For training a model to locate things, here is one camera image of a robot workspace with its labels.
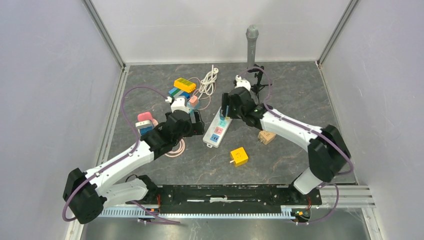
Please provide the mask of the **beige cube socket adapter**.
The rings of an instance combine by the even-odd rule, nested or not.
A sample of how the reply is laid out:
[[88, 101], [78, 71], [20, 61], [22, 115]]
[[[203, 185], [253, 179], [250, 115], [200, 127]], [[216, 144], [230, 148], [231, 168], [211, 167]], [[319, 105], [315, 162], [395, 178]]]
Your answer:
[[270, 131], [261, 130], [257, 137], [261, 143], [268, 145], [272, 140], [275, 139], [276, 134]]

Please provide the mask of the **small blue plug adapter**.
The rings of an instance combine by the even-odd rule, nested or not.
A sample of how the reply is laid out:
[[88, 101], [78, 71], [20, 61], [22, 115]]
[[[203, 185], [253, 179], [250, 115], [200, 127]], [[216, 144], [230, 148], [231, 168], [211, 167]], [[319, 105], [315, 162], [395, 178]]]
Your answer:
[[223, 112], [223, 119], [224, 120], [229, 120], [230, 119], [230, 117], [229, 117], [229, 108], [228, 107]]

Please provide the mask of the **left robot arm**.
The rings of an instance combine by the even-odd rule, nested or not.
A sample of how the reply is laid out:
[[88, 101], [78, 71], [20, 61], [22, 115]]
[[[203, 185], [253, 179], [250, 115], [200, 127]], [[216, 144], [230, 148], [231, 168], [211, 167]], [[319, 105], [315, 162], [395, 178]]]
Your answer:
[[87, 224], [109, 207], [139, 200], [151, 204], [156, 200], [157, 190], [140, 178], [117, 182], [170, 152], [182, 138], [205, 133], [205, 124], [198, 110], [192, 113], [175, 110], [165, 116], [165, 122], [159, 123], [114, 158], [86, 171], [75, 168], [68, 174], [63, 192], [64, 221], [77, 220], [80, 224]]

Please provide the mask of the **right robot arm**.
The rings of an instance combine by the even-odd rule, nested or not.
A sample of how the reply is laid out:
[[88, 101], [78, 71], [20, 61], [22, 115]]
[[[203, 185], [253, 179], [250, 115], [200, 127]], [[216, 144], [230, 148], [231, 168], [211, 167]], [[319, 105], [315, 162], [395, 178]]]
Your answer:
[[342, 168], [353, 170], [351, 154], [339, 130], [329, 124], [319, 127], [303, 123], [270, 105], [255, 103], [245, 87], [236, 87], [221, 98], [221, 114], [246, 125], [274, 133], [298, 145], [308, 153], [308, 168], [291, 184], [289, 199], [302, 204], [309, 193], [323, 183], [343, 175]]

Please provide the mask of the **yellow cube socket adapter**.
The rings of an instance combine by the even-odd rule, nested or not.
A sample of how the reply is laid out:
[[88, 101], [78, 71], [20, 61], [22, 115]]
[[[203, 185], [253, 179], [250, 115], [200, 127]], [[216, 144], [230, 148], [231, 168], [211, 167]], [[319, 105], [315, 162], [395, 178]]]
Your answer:
[[249, 160], [249, 157], [243, 147], [232, 150], [230, 152], [230, 158], [230, 163], [232, 163], [235, 167], [244, 165]]

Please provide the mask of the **white multicolour power strip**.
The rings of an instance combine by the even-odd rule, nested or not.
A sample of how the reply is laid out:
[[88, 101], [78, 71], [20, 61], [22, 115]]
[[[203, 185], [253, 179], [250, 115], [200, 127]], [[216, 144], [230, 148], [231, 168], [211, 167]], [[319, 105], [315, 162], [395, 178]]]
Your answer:
[[218, 148], [232, 122], [230, 117], [221, 116], [221, 109], [217, 111], [207, 131], [203, 135], [202, 141], [209, 148]]

